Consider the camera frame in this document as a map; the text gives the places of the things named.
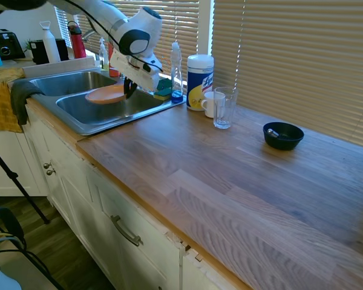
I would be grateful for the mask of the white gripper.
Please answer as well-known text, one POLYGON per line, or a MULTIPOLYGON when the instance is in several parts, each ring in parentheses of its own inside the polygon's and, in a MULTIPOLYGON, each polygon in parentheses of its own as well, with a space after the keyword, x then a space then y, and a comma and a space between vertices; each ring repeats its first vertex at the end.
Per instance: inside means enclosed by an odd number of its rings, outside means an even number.
POLYGON ((162 65, 154 55, 139 59, 135 56, 123 55, 114 48, 110 65, 125 76, 123 88, 126 99, 133 95, 137 85, 152 91, 157 89, 162 65))

